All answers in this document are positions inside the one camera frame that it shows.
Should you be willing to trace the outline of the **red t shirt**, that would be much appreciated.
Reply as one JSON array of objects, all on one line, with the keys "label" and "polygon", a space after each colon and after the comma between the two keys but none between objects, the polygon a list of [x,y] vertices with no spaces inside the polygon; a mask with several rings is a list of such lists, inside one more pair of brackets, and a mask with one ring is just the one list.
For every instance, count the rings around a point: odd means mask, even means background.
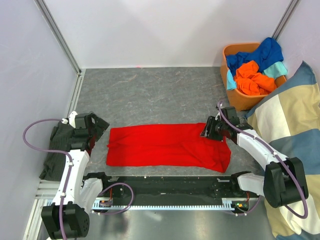
[{"label": "red t shirt", "polygon": [[225,139],[201,136],[200,123],[147,124],[110,130],[106,165],[200,167],[225,173],[231,150]]}]

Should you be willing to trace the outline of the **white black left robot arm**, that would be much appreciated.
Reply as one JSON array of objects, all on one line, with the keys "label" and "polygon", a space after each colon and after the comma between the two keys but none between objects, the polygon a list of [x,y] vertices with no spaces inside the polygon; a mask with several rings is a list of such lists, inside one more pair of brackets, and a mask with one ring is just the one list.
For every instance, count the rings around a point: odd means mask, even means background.
[{"label": "white black left robot arm", "polygon": [[104,197],[110,185],[98,172],[85,176],[95,143],[109,127],[109,123],[93,112],[73,111],[62,123],[70,126],[72,135],[67,139],[63,174],[52,203],[41,211],[41,218],[52,240],[84,238],[90,228],[90,210],[96,197]]}]

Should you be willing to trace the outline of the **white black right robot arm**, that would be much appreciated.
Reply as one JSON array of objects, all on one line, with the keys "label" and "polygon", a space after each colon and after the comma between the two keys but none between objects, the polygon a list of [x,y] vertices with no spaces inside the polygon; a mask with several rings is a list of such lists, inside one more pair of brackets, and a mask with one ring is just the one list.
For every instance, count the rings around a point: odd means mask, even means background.
[{"label": "white black right robot arm", "polygon": [[292,210],[301,202],[308,210],[309,191],[302,161],[290,158],[269,145],[248,123],[242,123],[233,106],[217,104],[218,114],[209,116],[201,137],[222,141],[229,139],[249,153],[262,167],[264,175],[242,171],[231,175],[229,191],[235,197],[251,192],[264,197],[273,208]]}]

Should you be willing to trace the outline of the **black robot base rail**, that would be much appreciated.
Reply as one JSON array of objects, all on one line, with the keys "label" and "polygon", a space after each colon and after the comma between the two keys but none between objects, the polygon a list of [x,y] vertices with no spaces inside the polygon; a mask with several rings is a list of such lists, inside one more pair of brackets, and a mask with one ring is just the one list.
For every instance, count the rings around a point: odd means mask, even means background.
[{"label": "black robot base rail", "polygon": [[83,181],[97,178],[102,180],[106,189],[114,183],[126,183],[134,195],[177,195],[188,194],[220,198],[256,198],[253,192],[236,187],[235,180],[228,175],[222,176],[107,176],[104,172],[89,173]]}]

